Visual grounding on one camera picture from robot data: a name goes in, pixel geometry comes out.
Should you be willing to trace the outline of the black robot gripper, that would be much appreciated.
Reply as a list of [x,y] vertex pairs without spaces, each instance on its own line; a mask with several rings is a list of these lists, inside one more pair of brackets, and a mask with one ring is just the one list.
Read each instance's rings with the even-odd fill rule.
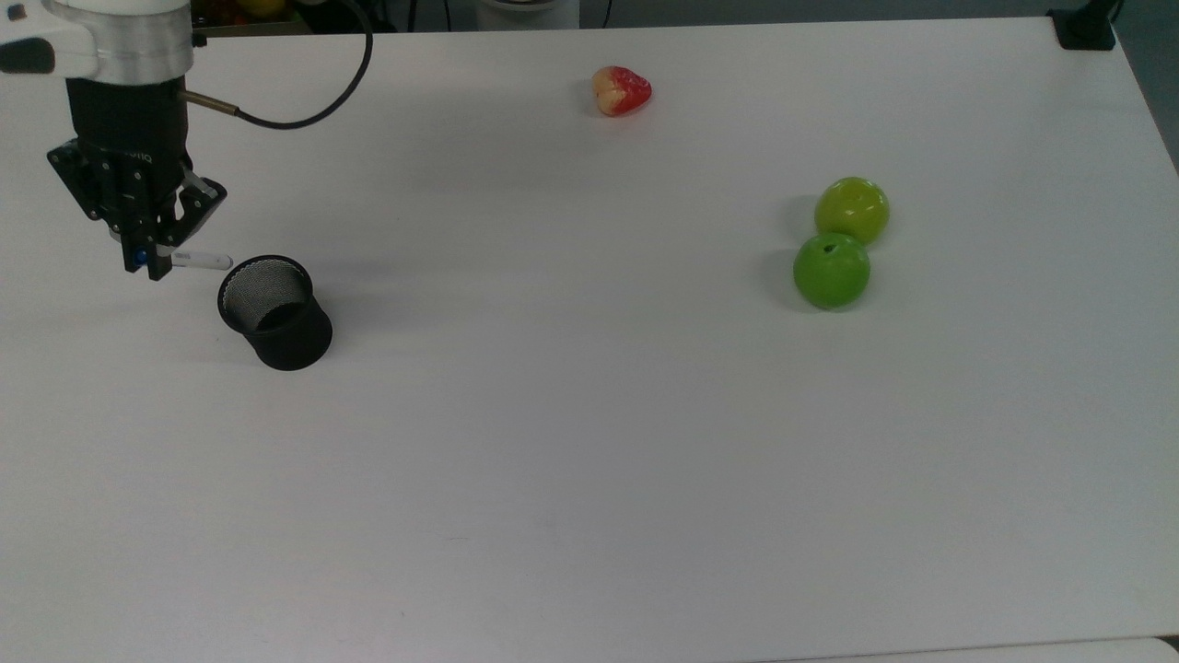
[[126,273],[150,268],[150,239],[152,281],[176,267],[228,270],[225,252],[185,247],[228,197],[219,183],[191,173],[185,79],[64,84],[75,138],[47,160],[83,214],[121,244]]

